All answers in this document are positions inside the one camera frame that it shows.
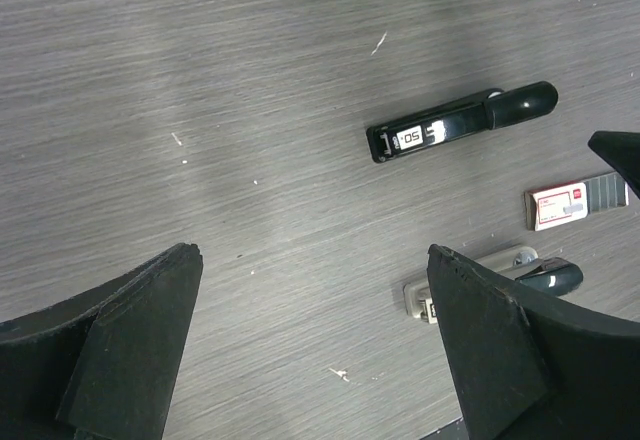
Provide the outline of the black stapler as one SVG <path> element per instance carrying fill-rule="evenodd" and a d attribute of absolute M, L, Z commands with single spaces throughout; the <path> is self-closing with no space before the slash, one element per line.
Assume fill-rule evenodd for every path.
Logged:
<path fill-rule="evenodd" d="M 550 114 L 559 94 L 540 81 L 510 91 L 489 88 L 463 98 L 374 125 L 366 130 L 378 164 L 481 133 Z"/>

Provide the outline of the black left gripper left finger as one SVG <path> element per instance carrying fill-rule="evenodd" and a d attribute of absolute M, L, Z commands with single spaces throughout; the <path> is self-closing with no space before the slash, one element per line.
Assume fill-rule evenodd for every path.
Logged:
<path fill-rule="evenodd" d="M 178 243 L 1 324 L 4 439 L 160 439 L 203 273 Z"/>

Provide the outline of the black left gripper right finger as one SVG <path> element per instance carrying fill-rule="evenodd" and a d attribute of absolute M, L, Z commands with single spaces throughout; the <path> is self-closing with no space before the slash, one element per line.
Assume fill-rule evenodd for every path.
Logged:
<path fill-rule="evenodd" d="M 638 438 L 638 323 L 445 246 L 430 246 L 427 275 L 470 438 Z"/>

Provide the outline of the red white staple box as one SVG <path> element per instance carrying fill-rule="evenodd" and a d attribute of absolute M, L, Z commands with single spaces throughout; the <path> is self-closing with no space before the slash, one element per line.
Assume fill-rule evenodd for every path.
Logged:
<path fill-rule="evenodd" d="M 543 231 L 590 214 L 629 205 L 629 185 L 617 172 L 524 192 L 529 230 Z"/>

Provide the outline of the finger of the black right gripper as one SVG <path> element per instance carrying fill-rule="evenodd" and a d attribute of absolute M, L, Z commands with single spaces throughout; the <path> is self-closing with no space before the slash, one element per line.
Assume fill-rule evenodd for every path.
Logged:
<path fill-rule="evenodd" d="M 640 134 L 596 131 L 589 148 L 618 172 L 637 197 L 640 196 Z"/>

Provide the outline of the beige stapler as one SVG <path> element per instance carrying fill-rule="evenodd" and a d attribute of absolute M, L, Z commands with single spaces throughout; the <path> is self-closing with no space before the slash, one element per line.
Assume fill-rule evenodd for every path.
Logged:
<path fill-rule="evenodd" d="M 542 258 L 534 248 L 526 245 L 516 245 L 477 258 L 475 262 L 555 297 L 575 291 L 584 279 L 582 270 L 575 263 L 560 257 Z M 406 312 L 410 317 L 428 324 L 438 323 L 427 276 L 406 284 L 403 294 Z"/>

